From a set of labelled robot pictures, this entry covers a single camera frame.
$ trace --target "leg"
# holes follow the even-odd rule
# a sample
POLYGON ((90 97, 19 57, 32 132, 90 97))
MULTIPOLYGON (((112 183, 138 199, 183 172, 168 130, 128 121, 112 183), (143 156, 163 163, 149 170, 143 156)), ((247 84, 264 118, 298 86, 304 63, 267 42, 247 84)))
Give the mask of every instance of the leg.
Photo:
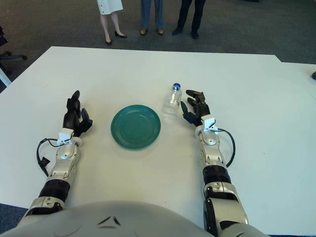
POLYGON ((103 27, 104 30, 104 35, 105 35, 105 40, 107 42, 111 41, 109 32, 108 32, 108 21, 107 21, 107 16, 106 15, 100 15, 100 20, 101 20, 101 25, 103 27))
POLYGON ((141 22, 144 30, 148 29, 150 21, 150 6, 152 0, 141 0, 141 22))
POLYGON ((163 29, 163 0, 155 0, 156 28, 163 29))
POLYGON ((125 36, 125 34, 123 34, 123 33, 120 31, 120 28, 119 28, 119 16, 118 16, 118 13, 117 13, 116 11, 115 11, 115 12, 112 12, 111 18, 112 18, 112 21, 113 21, 114 26, 115 26, 115 31, 116 31, 120 36, 125 36))
POLYGON ((203 7, 205 4, 205 0, 196 0, 196 11, 194 13, 194 18, 192 22, 192 32, 197 32, 199 29, 199 26, 201 24, 201 19, 203 15, 203 7))
POLYGON ((189 7, 191 3, 192 3, 192 0, 182 0, 179 20, 178 20, 178 28, 182 29, 184 27, 184 24, 187 21, 189 7))

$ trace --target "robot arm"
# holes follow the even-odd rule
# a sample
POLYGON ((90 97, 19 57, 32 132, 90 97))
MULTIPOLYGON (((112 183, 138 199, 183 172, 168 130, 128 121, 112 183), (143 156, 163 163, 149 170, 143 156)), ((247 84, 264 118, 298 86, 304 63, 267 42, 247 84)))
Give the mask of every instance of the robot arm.
POLYGON ((210 114, 203 92, 187 90, 186 93, 194 97, 188 98, 188 102, 193 106, 195 115, 188 112, 187 106, 181 102, 183 118, 196 126, 195 136, 202 155, 204 229, 217 237, 235 223, 248 224, 248 218, 220 152, 217 134, 224 130, 215 126, 215 118, 210 114))
MULTIPOLYGON (((69 189, 74 181, 76 166, 80 159, 79 147, 82 144, 79 136, 92 126, 92 120, 85 109, 80 110, 79 91, 68 99, 67 113, 64 116, 63 129, 59 133, 56 153, 56 164, 52 168, 39 197, 35 199, 20 222, 20 225, 32 221, 32 216, 46 215, 65 209, 65 202, 69 189)), ((47 159, 44 163, 39 162, 41 169, 45 169, 47 159)))

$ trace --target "white table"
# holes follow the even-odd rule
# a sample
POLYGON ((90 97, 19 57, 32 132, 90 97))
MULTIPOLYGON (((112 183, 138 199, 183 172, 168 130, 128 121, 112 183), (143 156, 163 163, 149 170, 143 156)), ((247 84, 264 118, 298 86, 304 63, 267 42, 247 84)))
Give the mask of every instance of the white table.
MULTIPOLYGON (((46 179, 38 142, 57 137, 67 98, 78 89, 93 127, 82 135, 67 207, 144 201, 202 227, 194 126, 180 111, 161 113, 168 88, 179 82, 183 91, 204 91, 217 125, 234 136, 228 170, 250 223, 267 234, 316 234, 316 81, 302 67, 271 55, 52 47, 0 94, 0 202, 29 207, 37 197, 46 179), (151 107, 161 120, 158 139, 137 152, 121 148, 110 132, 114 115, 132 104, 151 107)), ((221 139, 228 160, 230 140, 221 139)), ((54 161, 55 151, 47 145, 41 154, 54 161)))

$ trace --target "brown shoe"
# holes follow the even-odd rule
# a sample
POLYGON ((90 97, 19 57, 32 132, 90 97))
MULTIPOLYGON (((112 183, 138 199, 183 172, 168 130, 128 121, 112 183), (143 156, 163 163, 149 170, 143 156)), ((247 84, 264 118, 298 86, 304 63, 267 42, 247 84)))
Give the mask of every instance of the brown shoe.
POLYGON ((142 36, 144 36, 145 34, 147 34, 147 32, 148 32, 148 30, 140 30, 140 34, 142 35, 142 36))
POLYGON ((160 34, 161 36, 163 35, 163 29, 158 29, 157 32, 158 32, 158 34, 160 34))

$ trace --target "green plate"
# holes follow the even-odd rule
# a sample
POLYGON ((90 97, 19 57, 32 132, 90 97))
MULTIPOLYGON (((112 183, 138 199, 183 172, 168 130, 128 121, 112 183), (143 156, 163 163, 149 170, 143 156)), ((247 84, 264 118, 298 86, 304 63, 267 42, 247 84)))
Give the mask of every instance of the green plate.
POLYGON ((143 105, 131 105, 113 118, 111 133, 114 140, 129 149, 140 149, 152 144, 160 133, 160 119, 143 105))

